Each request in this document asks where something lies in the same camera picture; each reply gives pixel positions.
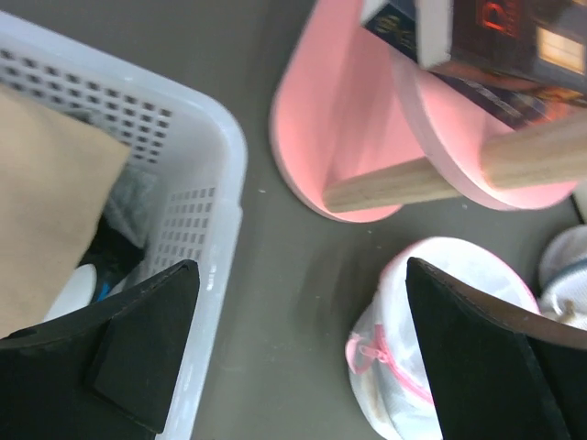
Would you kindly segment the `pink-trimmed white mesh laundry bag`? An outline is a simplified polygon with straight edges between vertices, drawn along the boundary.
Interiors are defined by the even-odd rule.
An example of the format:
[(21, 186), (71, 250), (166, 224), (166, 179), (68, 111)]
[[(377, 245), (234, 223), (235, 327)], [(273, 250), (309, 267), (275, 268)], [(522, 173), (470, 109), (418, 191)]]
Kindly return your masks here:
[(349, 381), (370, 426), (384, 439), (442, 436), (405, 287), (407, 261), (421, 258), (471, 287), (530, 312), (537, 301), (492, 252), (455, 237), (415, 242), (383, 269), (370, 305), (345, 345)]

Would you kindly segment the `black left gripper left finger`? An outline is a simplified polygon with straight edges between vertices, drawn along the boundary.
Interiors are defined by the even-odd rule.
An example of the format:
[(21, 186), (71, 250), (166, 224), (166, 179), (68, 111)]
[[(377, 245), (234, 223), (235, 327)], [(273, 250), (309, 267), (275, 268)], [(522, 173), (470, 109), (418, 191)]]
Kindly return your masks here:
[(200, 287), (185, 259), (1, 341), (4, 439), (152, 439), (164, 431)]

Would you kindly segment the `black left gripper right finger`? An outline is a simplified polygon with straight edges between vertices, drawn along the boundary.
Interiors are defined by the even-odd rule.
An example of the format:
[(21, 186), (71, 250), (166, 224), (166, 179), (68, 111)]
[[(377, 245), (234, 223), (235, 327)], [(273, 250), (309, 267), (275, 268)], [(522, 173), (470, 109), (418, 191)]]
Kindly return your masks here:
[(420, 258), (405, 283), (443, 438), (585, 438), (585, 331)]

